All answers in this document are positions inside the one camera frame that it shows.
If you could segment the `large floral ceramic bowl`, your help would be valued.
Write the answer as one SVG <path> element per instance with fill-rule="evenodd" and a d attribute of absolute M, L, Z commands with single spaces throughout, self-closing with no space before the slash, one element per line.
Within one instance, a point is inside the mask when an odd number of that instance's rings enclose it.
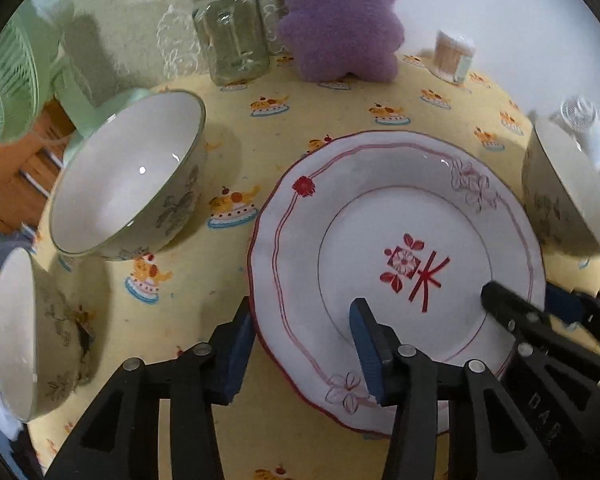
<path fill-rule="evenodd" d="M 575 257 L 600 255 L 600 174 L 547 118 L 534 123 L 521 183 L 524 209 L 542 244 Z"/>

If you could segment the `red pattern white plate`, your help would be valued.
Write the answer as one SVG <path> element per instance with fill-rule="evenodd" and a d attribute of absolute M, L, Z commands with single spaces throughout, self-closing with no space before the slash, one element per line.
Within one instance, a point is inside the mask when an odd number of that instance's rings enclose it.
<path fill-rule="evenodd" d="M 254 227 L 249 281 L 261 340 L 300 396 L 372 434 L 390 432 L 394 411 L 366 386 L 353 300 L 431 359 L 501 375 L 514 341 L 481 289 L 545 297 L 539 243 L 508 186 L 460 148 L 399 130 L 343 136 L 286 171 Z"/>

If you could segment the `white crumpled cloth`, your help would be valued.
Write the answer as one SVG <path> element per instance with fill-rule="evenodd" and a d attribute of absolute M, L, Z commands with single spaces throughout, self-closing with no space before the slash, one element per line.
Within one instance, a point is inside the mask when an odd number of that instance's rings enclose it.
<path fill-rule="evenodd" d="M 0 430 L 12 442 L 17 440 L 22 431 L 22 422 L 14 415 L 4 402 L 0 393 Z"/>

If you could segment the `white standing fan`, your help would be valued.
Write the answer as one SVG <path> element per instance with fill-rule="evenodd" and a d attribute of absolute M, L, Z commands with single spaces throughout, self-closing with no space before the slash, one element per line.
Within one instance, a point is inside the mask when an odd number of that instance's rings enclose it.
<path fill-rule="evenodd" d="M 600 172 L 600 114 L 597 106 L 585 96 L 570 96 L 560 103 L 552 121 L 577 142 Z"/>

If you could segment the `glass jar black lid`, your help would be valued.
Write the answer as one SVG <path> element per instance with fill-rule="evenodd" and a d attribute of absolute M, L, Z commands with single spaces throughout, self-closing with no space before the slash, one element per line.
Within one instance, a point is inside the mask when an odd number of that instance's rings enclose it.
<path fill-rule="evenodd" d="M 259 0 L 192 0 L 193 24 L 212 81 L 219 87 L 270 68 Z"/>

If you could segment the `purple plush toy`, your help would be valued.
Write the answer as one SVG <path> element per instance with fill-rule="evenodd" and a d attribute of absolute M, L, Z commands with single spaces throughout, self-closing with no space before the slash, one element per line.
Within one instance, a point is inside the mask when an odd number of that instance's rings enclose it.
<path fill-rule="evenodd" d="M 396 0 L 284 0 L 277 35 L 300 77 L 326 82 L 351 74 L 363 80 L 396 78 L 404 28 Z"/>

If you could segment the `green cartoon mat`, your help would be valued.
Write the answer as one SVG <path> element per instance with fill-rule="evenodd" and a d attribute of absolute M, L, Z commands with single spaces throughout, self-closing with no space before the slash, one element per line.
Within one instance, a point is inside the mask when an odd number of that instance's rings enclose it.
<path fill-rule="evenodd" d="M 132 88 L 151 88 L 207 70 L 193 25 L 192 0 L 70 0 L 66 48 L 80 83 L 100 104 Z M 276 26 L 283 0 L 260 0 L 268 47 L 284 52 Z"/>

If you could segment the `cotton swab container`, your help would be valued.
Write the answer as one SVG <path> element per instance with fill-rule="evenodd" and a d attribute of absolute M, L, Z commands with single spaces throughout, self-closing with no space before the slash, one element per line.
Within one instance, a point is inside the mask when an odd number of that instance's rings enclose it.
<path fill-rule="evenodd" d="M 439 30 L 431 71 L 450 84 L 464 84 L 475 53 L 476 46 L 471 39 Z"/>

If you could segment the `green desk fan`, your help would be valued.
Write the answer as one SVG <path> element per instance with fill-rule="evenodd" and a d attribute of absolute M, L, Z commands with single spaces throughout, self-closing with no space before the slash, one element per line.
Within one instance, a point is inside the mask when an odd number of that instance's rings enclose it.
<path fill-rule="evenodd" d="M 46 0 L 39 6 L 26 0 L 0 32 L 0 143 L 22 138 L 55 99 L 73 123 L 64 154 L 68 162 L 98 128 L 151 95 L 148 89 L 132 88 L 93 106 L 65 47 L 73 15 L 70 0 Z"/>

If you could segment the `orange wooden chair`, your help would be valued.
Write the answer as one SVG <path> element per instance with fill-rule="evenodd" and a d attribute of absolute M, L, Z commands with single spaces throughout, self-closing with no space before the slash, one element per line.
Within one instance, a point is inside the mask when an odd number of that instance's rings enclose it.
<path fill-rule="evenodd" d="M 38 227 L 74 125 L 52 99 L 20 140 L 0 144 L 0 233 Z"/>

